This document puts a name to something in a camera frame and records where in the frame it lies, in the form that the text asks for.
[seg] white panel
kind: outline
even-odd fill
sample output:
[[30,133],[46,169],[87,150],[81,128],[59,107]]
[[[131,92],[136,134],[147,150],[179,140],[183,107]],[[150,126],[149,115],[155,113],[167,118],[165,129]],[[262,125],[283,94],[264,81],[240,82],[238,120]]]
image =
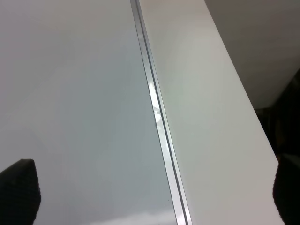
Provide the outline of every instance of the white panel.
[[176,224],[129,0],[0,1],[0,171],[36,162],[36,225]]
[[203,0],[141,0],[193,225],[281,225],[277,169]]

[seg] gray wall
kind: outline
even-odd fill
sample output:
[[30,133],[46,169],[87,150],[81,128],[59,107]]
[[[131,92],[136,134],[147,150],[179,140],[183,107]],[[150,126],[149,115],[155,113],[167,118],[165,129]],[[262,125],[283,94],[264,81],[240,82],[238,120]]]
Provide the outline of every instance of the gray wall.
[[300,68],[296,0],[206,0],[254,108],[271,106]]

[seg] metal edge trim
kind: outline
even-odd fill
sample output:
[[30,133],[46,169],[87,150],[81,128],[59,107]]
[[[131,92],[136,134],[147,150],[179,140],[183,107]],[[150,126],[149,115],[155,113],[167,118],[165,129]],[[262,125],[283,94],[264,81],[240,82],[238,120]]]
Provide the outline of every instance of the metal edge trim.
[[178,225],[192,225],[139,0],[130,0]]

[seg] white surface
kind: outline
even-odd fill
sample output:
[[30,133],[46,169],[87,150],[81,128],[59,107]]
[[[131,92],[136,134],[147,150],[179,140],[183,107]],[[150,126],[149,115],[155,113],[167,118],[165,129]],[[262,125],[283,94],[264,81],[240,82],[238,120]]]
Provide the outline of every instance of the white surface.
[[270,107],[300,68],[300,3],[206,0],[254,108]]
[[282,225],[277,160],[203,0],[141,0],[194,225]]
[[35,225],[174,225],[129,0],[0,1],[0,171],[36,162]]

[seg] glossy gray surface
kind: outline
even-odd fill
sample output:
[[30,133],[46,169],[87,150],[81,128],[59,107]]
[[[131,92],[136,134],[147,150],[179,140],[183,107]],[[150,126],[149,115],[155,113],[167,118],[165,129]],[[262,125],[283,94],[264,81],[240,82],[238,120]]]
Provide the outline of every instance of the glossy gray surface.
[[0,4],[0,170],[35,160],[34,224],[176,224],[130,2]]

